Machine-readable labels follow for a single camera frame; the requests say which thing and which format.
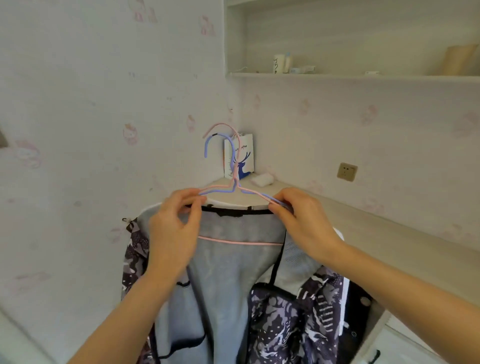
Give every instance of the white box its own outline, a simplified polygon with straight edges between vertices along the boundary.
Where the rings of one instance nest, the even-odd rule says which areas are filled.
[[[253,163],[253,134],[240,134],[240,141],[241,141],[241,148],[240,148],[240,160],[239,160],[239,178],[242,179],[243,177],[248,176],[250,173],[254,171],[254,163]],[[235,146],[235,156],[237,155],[237,150],[239,148],[239,141],[237,138],[233,139],[233,145]],[[230,168],[230,159],[232,157],[232,146],[228,139],[224,141],[224,148],[223,148],[223,170],[225,174],[225,178],[231,180],[232,170]]]

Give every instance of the person's right hand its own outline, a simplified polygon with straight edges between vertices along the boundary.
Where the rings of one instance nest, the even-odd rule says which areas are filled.
[[[284,188],[274,198],[292,205],[293,214],[280,205],[269,204],[268,208],[282,220],[304,252],[323,264],[335,258],[344,242],[328,221],[320,201],[292,187]]]

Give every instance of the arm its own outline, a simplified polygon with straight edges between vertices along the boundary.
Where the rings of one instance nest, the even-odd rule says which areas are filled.
[[[480,360],[480,309],[429,283],[344,243],[318,200],[286,188],[275,198],[289,202],[269,208],[308,255],[362,286],[388,311],[450,363]]]
[[[150,219],[147,271],[68,364],[134,364],[137,361],[160,308],[195,252],[201,205],[206,199],[199,197],[198,192],[198,189],[174,192]],[[189,221],[184,225],[178,212],[187,212],[183,206],[191,203]]]

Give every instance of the person's left hand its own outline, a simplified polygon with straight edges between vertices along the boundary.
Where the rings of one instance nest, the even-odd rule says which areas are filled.
[[[197,246],[202,204],[205,196],[199,196],[198,188],[173,192],[150,218],[150,255],[146,274],[162,279],[168,273],[177,278],[186,268]],[[186,224],[178,214],[190,211]]]

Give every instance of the hand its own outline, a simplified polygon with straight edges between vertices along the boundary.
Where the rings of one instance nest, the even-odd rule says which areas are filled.
[[[205,196],[199,196],[198,188],[175,191],[160,210],[150,218],[150,255],[146,274],[155,279],[165,273],[175,279],[185,270],[197,246],[202,204]],[[190,212],[188,222],[182,223],[179,213]]]
[[[320,201],[298,188],[284,188],[274,198],[293,207],[292,214],[282,206],[268,205],[282,220],[295,243],[313,259],[328,264],[345,243],[328,221]]]

